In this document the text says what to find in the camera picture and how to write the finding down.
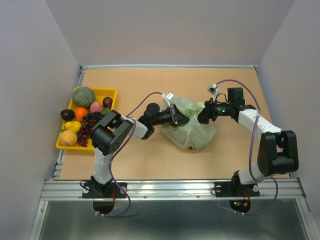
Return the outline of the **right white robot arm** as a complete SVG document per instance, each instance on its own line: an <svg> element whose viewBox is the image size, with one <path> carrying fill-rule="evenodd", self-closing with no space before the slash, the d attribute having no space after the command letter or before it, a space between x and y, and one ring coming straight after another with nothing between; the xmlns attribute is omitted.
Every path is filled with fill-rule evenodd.
<svg viewBox="0 0 320 240"><path fill-rule="evenodd" d="M296 172L299 168L297 136L292 130L282 130L262 117L254 106L245 103L243 88L227 90L225 102L217 100L216 84L208 91L213 94L204 105L197 119L202 124L214 122L218 117L231 117L251 131L251 138L259 139L257 163L236 171L230 181L217 182L218 197L242 197L246 194L259 196L258 183L268 177Z"/></svg>

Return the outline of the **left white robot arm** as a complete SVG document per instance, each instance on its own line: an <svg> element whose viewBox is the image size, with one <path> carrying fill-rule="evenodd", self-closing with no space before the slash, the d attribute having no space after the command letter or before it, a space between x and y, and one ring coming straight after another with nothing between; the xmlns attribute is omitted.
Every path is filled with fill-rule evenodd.
<svg viewBox="0 0 320 240"><path fill-rule="evenodd" d="M155 126L179 127L188 122L189 118L179 112L174 104L160 110L158 104L150 103L137 120L115 110L107 113L90 131L95 163L90 180L80 183L82 197L100 199L116 195L112 161L130 138L146 140L155 132Z"/></svg>

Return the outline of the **green avocado print plastic bag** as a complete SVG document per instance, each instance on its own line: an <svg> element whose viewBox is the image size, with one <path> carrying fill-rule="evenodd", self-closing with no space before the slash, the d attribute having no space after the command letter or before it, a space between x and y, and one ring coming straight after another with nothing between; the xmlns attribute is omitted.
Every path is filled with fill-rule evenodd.
<svg viewBox="0 0 320 240"><path fill-rule="evenodd" d="M216 133L216 127L212 123L203 124L198 121L198 115L205 108L204 103L177 95L173 95L169 102L177 107L188 122L180 126L161 125L161 132L178 148L185 151L201 150L210 144Z"/></svg>

